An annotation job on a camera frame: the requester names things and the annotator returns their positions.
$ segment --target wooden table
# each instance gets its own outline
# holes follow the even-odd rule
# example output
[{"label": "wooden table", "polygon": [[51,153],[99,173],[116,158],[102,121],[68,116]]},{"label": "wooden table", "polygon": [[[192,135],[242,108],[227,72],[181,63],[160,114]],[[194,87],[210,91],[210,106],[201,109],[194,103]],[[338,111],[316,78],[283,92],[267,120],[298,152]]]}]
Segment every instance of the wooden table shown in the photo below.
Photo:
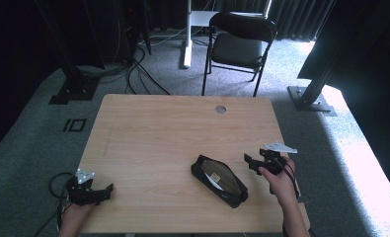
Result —
[{"label": "wooden table", "polygon": [[[115,190],[82,232],[280,232],[277,200],[243,157],[260,159],[259,149],[276,141],[283,139],[266,98],[107,95],[79,168],[96,173],[94,190]],[[226,163],[249,198],[231,208],[197,180],[199,154]]]}]

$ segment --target human hand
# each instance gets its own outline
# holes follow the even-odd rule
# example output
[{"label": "human hand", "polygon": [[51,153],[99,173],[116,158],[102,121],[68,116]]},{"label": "human hand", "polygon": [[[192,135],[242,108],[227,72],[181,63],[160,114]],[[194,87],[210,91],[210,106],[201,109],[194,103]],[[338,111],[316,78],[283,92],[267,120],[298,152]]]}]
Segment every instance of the human hand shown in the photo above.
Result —
[{"label": "human hand", "polygon": [[[282,156],[282,158],[286,161],[286,171],[293,177],[295,171],[294,162],[288,157]],[[259,167],[259,171],[269,181],[271,189],[282,207],[293,201],[296,202],[294,185],[285,171],[281,171],[278,175],[272,174],[264,167]]]}]

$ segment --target chair seat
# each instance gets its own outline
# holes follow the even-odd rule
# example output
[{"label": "chair seat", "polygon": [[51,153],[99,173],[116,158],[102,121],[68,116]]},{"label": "chair seat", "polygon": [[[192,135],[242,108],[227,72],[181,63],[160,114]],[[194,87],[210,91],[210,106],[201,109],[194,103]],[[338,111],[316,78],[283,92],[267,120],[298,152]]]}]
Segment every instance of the chair seat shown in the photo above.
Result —
[{"label": "chair seat", "polygon": [[211,58],[218,63],[257,68],[262,60],[262,42],[221,33],[216,37]]}]

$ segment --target black pouch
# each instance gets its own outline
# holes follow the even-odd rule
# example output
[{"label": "black pouch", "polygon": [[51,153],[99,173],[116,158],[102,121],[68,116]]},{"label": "black pouch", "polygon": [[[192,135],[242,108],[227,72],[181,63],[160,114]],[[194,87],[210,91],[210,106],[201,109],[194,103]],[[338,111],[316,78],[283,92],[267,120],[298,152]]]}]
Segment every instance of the black pouch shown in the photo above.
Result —
[{"label": "black pouch", "polygon": [[192,174],[232,208],[248,198],[247,187],[220,161],[199,155]]}]

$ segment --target forearm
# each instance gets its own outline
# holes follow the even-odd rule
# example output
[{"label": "forearm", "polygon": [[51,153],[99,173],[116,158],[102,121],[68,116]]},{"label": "forearm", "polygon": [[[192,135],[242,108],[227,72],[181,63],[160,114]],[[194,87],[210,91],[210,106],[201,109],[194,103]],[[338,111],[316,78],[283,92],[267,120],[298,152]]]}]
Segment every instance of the forearm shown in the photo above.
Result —
[{"label": "forearm", "polygon": [[296,201],[284,203],[282,206],[284,228],[289,237],[309,237],[305,222]]}]

